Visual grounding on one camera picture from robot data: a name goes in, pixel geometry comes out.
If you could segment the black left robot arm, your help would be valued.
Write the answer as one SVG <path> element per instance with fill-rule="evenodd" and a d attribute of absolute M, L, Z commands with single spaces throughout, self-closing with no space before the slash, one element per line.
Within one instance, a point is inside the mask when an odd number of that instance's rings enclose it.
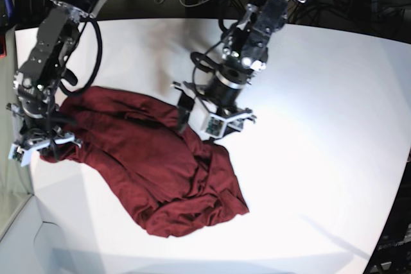
<path fill-rule="evenodd" d="M 288 19 L 291 0 L 252 1 L 244 16 L 223 30 L 218 45 L 222 46 L 222 62 L 217 63 L 207 53 L 192 52 L 194 70 L 211 74 L 205 85 L 195 80 L 174 82 L 181 92 L 177 103 L 177 129 L 183 132 L 195 106 L 200 103 L 206 117 L 202 131 L 212 140 L 241 132 L 245 121 L 256 120 L 249 108 L 240 108 L 236 100 L 251 79 L 266 69 L 271 36 L 281 30 Z M 307 0 L 294 0 L 305 3 Z"/>

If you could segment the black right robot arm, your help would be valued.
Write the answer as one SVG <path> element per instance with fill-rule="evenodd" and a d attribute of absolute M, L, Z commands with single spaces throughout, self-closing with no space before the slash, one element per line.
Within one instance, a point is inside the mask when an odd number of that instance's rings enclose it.
<path fill-rule="evenodd" d="M 30 164 L 35 151 L 56 153 L 62 144 L 82 145 L 75 134 L 63 130 L 64 125 L 74 125 L 75 121 L 61 113 L 55 102 L 62 81 L 71 85 L 78 83 L 67 68 L 67 61 L 78 46 L 81 21 L 93 26 L 98 44 L 96 63 L 86 86 L 91 86 L 102 60 L 102 35 L 96 17 L 107 0 L 50 1 L 53 7 L 39 25 L 36 44 L 14 75 L 13 89 L 19 102 L 6 106 L 21 120 L 19 137 L 12 143 L 8 155 L 21 166 Z"/>

